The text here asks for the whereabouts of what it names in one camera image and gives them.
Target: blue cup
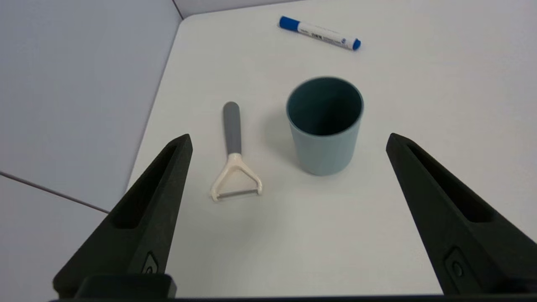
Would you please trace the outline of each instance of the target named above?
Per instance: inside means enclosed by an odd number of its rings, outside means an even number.
[[[298,86],[287,101],[287,118],[301,167],[324,176],[351,162],[364,110],[358,89],[347,81],[320,77]]]

